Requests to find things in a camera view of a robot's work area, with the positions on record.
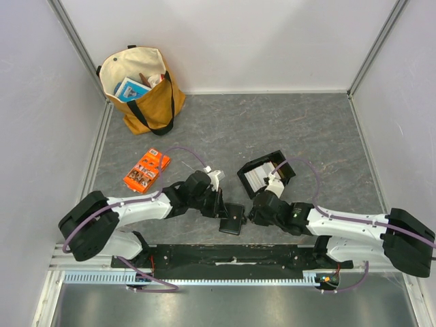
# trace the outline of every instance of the gray floor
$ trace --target gray floor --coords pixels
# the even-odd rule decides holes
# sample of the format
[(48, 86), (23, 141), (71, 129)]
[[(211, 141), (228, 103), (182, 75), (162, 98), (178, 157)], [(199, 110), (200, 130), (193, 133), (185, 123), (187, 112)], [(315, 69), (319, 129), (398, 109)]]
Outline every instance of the gray floor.
[[(342, 274), (344, 285), (358, 274)], [(53, 327), (414, 327), (399, 274), (371, 275), (356, 291), (314, 288), (183, 286), (177, 294), (135, 294), (122, 285), (64, 285)]]
[[(160, 151), (188, 146), (212, 169), (225, 172), (224, 200), (244, 204), (251, 200), (236, 176), (248, 161), (275, 150), (312, 161), (322, 177), (320, 205), (353, 213), (380, 213), (371, 173), (345, 94), (269, 94), (188, 96), (174, 129), (163, 137), (133, 135), (123, 115), (114, 111), (100, 160), (94, 189), (106, 196), (134, 196), (123, 177), (150, 148)], [(163, 174), (165, 185), (184, 181), (201, 168), (190, 153), (174, 151)], [(311, 201), (315, 179), (302, 164), (285, 188), (289, 202)], [(240, 236), (218, 231), (219, 221), (188, 211), (183, 217), (132, 225), (149, 243), (310, 243), (276, 227), (248, 223)]]

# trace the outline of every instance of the orange snack bag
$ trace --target orange snack bag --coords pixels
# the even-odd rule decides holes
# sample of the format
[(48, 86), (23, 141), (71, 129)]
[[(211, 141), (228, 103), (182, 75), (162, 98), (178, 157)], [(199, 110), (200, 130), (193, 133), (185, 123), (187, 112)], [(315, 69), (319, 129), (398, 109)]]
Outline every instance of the orange snack bag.
[[(129, 174), (124, 178), (124, 182), (130, 189), (134, 191), (145, 193), (153, 185), (159, 177), (159, 160), (162, 153), (158, 150), (151, 148), (147, 151), (144, 157), (130, 170)], [(167, 156), (162, 159), (162, 171), (170, 163), (171, 159)]]

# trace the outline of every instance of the white backdrop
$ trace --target white backdrop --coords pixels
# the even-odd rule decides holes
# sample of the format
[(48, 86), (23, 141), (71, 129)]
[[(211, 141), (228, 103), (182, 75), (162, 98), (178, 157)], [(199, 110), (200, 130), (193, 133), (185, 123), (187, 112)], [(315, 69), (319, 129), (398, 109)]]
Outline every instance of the white backdrop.
[(18, 327), (31, 325), (104, 99), (46, 1), (2, 3), (0, 30), (0, 325)]
[(346, 90), (395, 0), (63, 0), (94, 64), (160, 48), (194, 93)]
[[(406, 209), (433, 231), (436, 231), (435, 17), (434, 0), (409, 2), (354, 99), (388, 207)], [(432, 268), (432, 276), (425, 282), (435, 302), (434, 263)]]

